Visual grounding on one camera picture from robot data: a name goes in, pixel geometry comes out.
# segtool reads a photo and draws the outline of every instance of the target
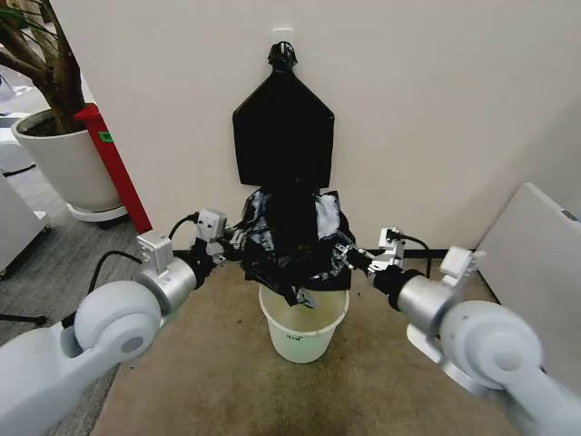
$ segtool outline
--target black garbage bag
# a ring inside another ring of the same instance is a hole
[[[271,74],[232,116],[240,181],[268,187],[300,181],[325,188],[335,115],[294,74],[292,45],[273,45],[269,63]]]
[[[300,302],[302,288],[350,288],[350,269],[335,245],[354,243],[355,237],[337,192],[261,188],[246,200],[242,221],[229,230],[230,237],[234,233],[246,279],[269,287],[289,305]]]

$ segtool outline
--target potted plant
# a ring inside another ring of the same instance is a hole
[[[74,119],[84,108],[81,72],[49,1],[0,0],[0,43],[0,64],[28,76],[50,107],[14,124],[18,142],[77,218],[119,208],[91,137]]]

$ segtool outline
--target plastic bucket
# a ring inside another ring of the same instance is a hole
[[[262,312],[269,324],[272,345],[287,361],[308,363],[319,359],[349,309],[349,292],[310,292],[314,309],[290,307],[265,286],[258,292]]]

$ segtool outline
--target white cabinet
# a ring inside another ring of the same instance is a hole
[[[581,394],[581,223],[525,183],[478,248],[493,293],[537,332],[547,373]]]
[[[0,175],[0,276],[47,225],[46,212],[33,212]]]

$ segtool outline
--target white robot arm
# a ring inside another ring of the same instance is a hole
[[[222,213],[201,211],[185,260],[173,256],[167,237],[138,236],[143,268],[134,282],[101,286],[74,317],[0,347],[0,434],[41,434],[74,408],[91,382],[144,353],[188,293],[224,261],[216,241],[225,224]]]
[[[0,434],[41,434],[68,414],[92,381],[145,352],[188,293],[225,261],[219,243],[225,224],[222,213],[201,211],[184,259],[174,257],[168,238],[140,235],[144,266],[134,282],[101,286],[74,317],[0,347]],[[433,282],[400,267],[397,233],[383,229],[380,256],[355,245],[337,249],[408,316],[411,343],[470,393],[494,392],[523,434],[581,434],[581,403],[542,372],[541,346],[530,327],[497,304],[460,302],[478,253],[453,247],[440,268],[444,279]]]
[[[492,393],[521,434],[581,434],[581,400],[544,373],[542,347],[528,324],[498,304],[461,301],[483,253],[452,247],[440,266],[443,279],[434,282],[400,267],[398,234],[382,230],[385,252],[377,257],[355,245],[338,249],[408,317],[409,341],[471,394]]]

